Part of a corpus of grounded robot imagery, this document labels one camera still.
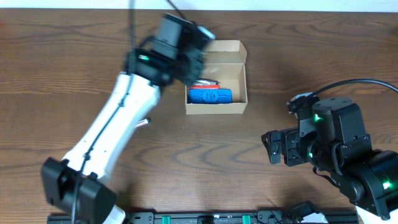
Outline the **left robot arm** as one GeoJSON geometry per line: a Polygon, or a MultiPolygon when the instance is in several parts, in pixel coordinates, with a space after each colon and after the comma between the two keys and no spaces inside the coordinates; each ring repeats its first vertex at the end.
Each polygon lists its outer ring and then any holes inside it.
{"type": "Polygon", "coordinates": [[[214,39],[208,29],[171,14],[163,16],[156,35],[140,44],[131,39],[124,69],[93,124],[62,159],[42,165],[47,202],[72,223],[123,223],[126,213],[107,187],[118,158],[166,86],[199,79],[214,39]]]}

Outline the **brown cardboard box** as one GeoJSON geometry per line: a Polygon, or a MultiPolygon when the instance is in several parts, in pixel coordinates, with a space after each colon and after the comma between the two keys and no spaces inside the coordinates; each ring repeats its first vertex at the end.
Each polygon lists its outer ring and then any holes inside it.
{"type": "Polygon", "coordinates": [[[231,90],[231,103],[197,104],[188,100],[185,89],[186,114],[242,114],[248,105],[246,87],[247,51],[239,40],[214,40],[207,48],[202,78],[218,81],[220,88],[231,90]]]}

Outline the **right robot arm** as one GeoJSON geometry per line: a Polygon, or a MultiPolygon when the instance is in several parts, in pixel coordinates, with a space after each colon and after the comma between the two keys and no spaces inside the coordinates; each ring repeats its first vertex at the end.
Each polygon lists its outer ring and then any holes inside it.
{"type": "Polygon", "coordinates": [[[311,163],[355,206],[381,220],[397,210],[397,153],[373,149],[360,107],[349,98],[314,96],[296,112],[298,126],[261,140],[271,164],[311,163]]]}

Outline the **blue plastic staple remover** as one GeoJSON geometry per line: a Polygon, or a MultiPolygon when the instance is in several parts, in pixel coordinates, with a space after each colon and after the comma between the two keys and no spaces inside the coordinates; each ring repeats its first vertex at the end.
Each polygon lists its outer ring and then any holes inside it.
{"type": "Polygon", "coordinates": [[[188,102],[193,104],[228,104],[232,103],[232,91],[227,89],[189,90],[188,102]]]}

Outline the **black whiteboard marker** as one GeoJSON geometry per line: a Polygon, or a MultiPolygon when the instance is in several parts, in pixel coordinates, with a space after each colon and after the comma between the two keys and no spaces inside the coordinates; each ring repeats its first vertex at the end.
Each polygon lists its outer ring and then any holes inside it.
{"type": "Polygon", "coordinates": [[[146,118],[146,119],[143,119],[143,120],[139,121],[138,123],[136,123],[136,125],[134,127],[139,128],[141,126],[145,126],[145,125],[149,124],[150,122],[151,122],[151,119],[146,118]]]}

